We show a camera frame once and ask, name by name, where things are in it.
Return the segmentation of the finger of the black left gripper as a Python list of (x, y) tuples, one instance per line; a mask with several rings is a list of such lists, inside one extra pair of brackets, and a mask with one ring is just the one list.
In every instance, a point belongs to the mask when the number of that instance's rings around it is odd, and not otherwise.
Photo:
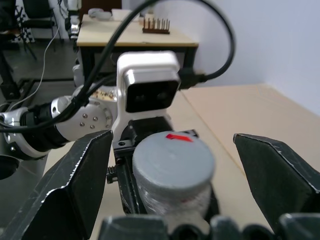
[(219, 208), (219, 202), (215, 194), (215, 190), (213, 185), (211, 185), (211, 195), (210, 195), (210, 203), (209, 203), (209, 214), (211, 216), (219, 215), (220, 214), (220, 208)]
[(131, 162), (127, 159), (124, 159), (121, 164), (116, 165), (116, 170), (120, 199), (124, 213), (126, 215), (146, 214), (147, 211), (139, 195), (139, 190), (136, 184), (136, 179), (133, 175)]

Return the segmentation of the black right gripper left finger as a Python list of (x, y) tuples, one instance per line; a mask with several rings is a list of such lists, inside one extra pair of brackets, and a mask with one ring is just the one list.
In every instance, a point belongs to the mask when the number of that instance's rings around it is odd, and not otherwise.
[(87, 134), (49, 169), (2, 240), (88, 240), (104, 194), (111, 130)]

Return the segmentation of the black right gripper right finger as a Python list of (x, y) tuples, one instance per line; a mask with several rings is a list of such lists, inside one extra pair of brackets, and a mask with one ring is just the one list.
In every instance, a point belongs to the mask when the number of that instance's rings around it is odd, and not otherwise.
[(320, 173), (286, 143), (245, 133), (233, 136), (251, 194), (272, 230), (291, 213), (319, 213)]

